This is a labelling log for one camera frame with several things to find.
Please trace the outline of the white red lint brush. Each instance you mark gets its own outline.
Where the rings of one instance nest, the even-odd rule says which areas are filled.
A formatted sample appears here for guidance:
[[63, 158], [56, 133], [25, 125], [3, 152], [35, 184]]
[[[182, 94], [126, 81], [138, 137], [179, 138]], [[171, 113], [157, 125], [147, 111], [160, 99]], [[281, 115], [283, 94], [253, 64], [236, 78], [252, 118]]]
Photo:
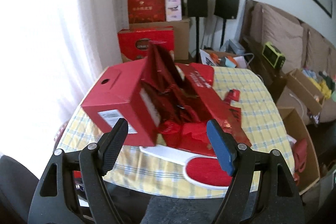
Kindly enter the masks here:
[[227, 190], [232, 177], [223, 171], [216, 157], [156, 145], [140, 147], [140, 151], [182, 166], [183, 177], [190, 183], [210, 190]]

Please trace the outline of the large open cardboard box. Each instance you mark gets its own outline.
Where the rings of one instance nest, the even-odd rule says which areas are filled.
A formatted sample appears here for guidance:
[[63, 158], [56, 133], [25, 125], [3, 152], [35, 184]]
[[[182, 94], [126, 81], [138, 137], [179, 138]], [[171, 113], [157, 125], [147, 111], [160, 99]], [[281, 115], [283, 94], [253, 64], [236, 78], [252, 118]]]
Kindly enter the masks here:
[[293, 107], [277, 108], [286, 129], [294, 158], [294, 181], [302, 195], [320, 179], [317, 155], [301, 116]]

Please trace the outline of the shallow cardboard tray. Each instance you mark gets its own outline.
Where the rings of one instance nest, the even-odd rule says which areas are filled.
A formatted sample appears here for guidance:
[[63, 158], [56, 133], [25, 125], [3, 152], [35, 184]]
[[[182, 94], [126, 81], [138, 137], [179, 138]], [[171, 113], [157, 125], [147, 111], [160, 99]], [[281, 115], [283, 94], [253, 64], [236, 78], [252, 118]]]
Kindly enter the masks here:
[[287, 75], [287, 87], [297, 96], [313, 115], [318, 115], [323, 108], [325, 97], [311, 80], [299, 69]]

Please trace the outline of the red carton with label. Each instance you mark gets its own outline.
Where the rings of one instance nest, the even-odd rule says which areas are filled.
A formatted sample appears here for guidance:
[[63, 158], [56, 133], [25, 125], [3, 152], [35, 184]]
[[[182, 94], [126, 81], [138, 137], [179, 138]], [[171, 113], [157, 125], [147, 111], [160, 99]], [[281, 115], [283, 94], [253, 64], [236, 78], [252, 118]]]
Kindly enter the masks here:
[[145, 60], [108, 67], [81, 107], [103, 133], [110, 132], [117, 121], [124, 118], [128, 122], [125, 144], [153, 147], [161, 117], [142, 87], [144, 68]]

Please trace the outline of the red foil gift bag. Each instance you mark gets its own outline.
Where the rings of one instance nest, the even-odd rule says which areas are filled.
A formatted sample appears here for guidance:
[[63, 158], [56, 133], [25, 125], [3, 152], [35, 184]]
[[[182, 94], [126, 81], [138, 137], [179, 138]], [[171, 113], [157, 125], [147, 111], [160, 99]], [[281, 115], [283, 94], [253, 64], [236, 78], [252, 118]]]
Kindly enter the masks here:
[[180, 75], [171, 54], [158, 43], [149, 45], [141, 81], [160, 115], [160, 133], [179, 132], [186, 124], [200, 126], [211, 118], [192, 82]]

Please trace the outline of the green portable radio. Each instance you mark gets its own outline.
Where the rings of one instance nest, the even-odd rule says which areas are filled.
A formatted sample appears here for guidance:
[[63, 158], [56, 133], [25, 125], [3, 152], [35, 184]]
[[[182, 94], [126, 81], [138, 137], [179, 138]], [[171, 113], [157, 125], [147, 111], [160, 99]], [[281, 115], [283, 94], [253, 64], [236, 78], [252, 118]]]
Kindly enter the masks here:
[[280, 70], [285, 62], [285, 56], [271, 42], [266, 42], [262, 55], [274, 69]]

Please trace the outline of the long red envelope pack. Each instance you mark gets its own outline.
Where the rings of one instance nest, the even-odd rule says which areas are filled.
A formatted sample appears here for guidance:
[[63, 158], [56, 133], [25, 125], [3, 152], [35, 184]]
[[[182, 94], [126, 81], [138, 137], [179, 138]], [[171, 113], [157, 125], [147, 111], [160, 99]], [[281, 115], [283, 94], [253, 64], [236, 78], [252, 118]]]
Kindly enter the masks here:
[[194, 102], [197, 105], [192, 109], [208, 111], [210, 116], [207, 118], [202, 114], [202, 119], [217, 120], [224, 132], [232, 134], [238, 143], [250, 147], [252, 144], [242, 129], [242, 111], [231, 105], [231, 101], [239, 101], [240, 92], [234, 89], [232, 93], [227, 93], [224, 100], [221, 99], [213, 89], [215, 71], [212, 66], [191, 63], [177, 64], [177, 67], [183, 72], [185, 83], [196, 92]]

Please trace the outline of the brown sofa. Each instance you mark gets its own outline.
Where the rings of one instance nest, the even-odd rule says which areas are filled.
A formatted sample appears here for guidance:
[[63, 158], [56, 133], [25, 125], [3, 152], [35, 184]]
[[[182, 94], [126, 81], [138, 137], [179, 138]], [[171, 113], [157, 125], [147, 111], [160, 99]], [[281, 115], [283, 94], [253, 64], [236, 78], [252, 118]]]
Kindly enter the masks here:
[[335, 121], [335, 46], [301, 19], [246, 0], [240, 43], [255, 54], [277, 106], [293, 107], [305, 124]]

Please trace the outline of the floor box of clutter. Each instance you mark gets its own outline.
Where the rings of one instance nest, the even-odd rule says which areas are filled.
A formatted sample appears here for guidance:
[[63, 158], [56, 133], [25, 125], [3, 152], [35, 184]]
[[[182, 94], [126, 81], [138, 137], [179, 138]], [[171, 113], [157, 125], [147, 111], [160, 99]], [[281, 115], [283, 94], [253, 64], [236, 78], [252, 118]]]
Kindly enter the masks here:
[[254, 54], [245, 51], [245, 48], [236, 40], [227, 40], [220, 51], [200, 50], [201, 63], [213, 67], [227, 67], [249, 69], [254, 60]]

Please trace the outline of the brown sofa cushion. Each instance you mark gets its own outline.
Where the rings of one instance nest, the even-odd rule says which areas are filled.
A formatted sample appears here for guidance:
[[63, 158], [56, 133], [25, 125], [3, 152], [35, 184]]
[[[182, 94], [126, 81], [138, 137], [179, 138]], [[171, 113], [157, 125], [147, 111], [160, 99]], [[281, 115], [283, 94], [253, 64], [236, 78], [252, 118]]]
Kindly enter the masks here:
[[285, 56], [282, 71], [287, 74], [301, 67], [303, 28], [279, 14], [268, 5], [262, 5], [262, 44], [271, 42]]

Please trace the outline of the brown cardboard box stack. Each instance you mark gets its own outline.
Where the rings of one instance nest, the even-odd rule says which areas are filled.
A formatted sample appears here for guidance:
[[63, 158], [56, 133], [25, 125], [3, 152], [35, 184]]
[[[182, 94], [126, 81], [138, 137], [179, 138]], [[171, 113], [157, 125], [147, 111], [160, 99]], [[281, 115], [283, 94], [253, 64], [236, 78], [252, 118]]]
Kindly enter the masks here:
[[129, 28], [172, 27], [174, 30], [174, 57], [176, 60], [189, 59], [190, 19], [172, 22], [151, 22], [130, 24]]

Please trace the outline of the black speaker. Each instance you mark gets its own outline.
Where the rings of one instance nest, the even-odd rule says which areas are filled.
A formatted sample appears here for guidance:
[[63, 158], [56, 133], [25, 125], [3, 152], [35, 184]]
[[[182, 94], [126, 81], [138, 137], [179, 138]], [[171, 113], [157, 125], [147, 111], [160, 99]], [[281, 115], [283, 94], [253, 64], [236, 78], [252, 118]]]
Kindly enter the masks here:
[[208, 15], [208, 0], [187, 0], [189, 17], [205, 18]]
[[222, 19], [236, 19], [240, 0], [215, 0], [214, 15]]

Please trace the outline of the red tall gift bag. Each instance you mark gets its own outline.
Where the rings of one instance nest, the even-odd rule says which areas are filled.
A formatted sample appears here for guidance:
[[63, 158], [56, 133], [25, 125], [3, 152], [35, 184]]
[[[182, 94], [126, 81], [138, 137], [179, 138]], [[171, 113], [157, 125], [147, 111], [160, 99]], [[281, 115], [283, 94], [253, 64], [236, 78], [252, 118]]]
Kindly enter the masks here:
[[127, 0], [129, 24], [164, 22], [165, 0]]

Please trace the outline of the left black speaker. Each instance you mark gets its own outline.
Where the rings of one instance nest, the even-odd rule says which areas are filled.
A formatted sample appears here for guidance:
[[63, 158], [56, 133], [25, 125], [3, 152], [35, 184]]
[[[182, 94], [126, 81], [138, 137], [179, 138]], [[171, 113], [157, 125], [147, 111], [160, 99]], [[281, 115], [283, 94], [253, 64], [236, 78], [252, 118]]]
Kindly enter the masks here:
[[205, 18], [208, 15], [208, 0], [187, 0], [189, 17]]

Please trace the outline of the small pink white box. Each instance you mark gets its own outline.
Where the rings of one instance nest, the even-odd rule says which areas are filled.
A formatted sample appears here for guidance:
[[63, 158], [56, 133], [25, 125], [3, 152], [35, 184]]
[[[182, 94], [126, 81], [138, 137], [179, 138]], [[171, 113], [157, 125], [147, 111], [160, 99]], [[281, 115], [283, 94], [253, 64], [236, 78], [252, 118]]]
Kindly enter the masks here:
[[182, 20], [182, 5], [181, 0], [165, 0], [166, 21]]

